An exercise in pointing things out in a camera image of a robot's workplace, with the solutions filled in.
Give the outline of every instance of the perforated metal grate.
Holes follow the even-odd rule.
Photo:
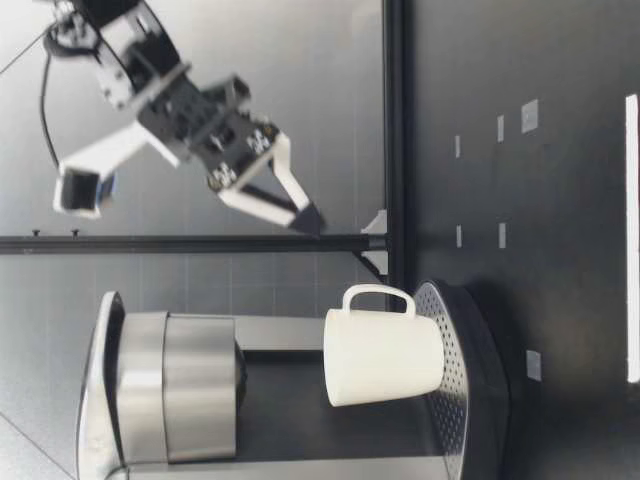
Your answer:
[[[467,415],[469,411],[469,383],[464,358],[455,327],[436,287],[425,283],[416,294],[418,313],[433,318],[440,327],[444,341],[444,378],[442,385],[428,396],[437,434],[444,449],[450,480],[462,475]]]

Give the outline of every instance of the white mug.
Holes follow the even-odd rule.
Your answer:
[[[386,293],[407,302],[405,313],[351,310],[362,293]],[[395,400],[437,390],[444,375],[444,346],[436,322],[416,315],[401,290],[357,285],[341,310],[329,310],[324,330],[324,374],[334,407]]]

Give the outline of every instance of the mug handle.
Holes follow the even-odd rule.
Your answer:
[[[345,312],[351,311],[351,302],[357,295],[363,293],[385,293],[387,295],[393,295],[400,297],[407,302],[407,311],[405,315],[408,317],[416,316],[416,302],[413,298],[402,290],[397,288],[387,287],[386,285],[355,285],[347,290],[342,299],[342,310]]]

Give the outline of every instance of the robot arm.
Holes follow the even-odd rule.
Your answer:
[[[105,99],[117,109],[137,108],[138,115],[134,125],[60,162],[56,211],[99,218],[117,168],[149,144],[176,168],[198,160],[209,188],[229,207],[306,234],[321,232],[322,216],[291,172],[289,139],[270,121],[241,110],[251,96],[241,79],[200,90],[144,1],[73,0],[57,8],[62,14],[45,37],[48,52],[95,58]],[[101,29],[121,18],[135,39],[118,55]],[[251,186],[265,168],[288,200]]]

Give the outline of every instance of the black cable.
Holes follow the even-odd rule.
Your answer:
[[[60,167],[58,161],[58,155],[56,149],[51,141],[51,135],[49,134],[49,125],[47,124],[47,112],[45,110],[46,98],[47,98],[47,86],[49,85],[49,71],[51,70],[51,54],[47,52],[47,59],[44,64],[44,73],[42,75],[42,88],[40,90],[40,123],[42,124],[42,133],[44,133],[44,139],[51,155],[51,160],[56,167],[56,170]]]
[[[27,45],[20,53],[18,53],[18,55],[16,55],[7,65],[5,65],[2,68],[2,70],[0,70],[0,75],[5,73],[11,67],[13,67],[18,60],[20,60],[29,50],[31,50],[33,48],[33,46],[36,43],[38,43],[38,41],[42,37],[44,37],[47,34],[48,31],[49,31],[49,28],[47,27],[47,29],[44,32],[42,32],[40,35],[38,35],[29,45]]]

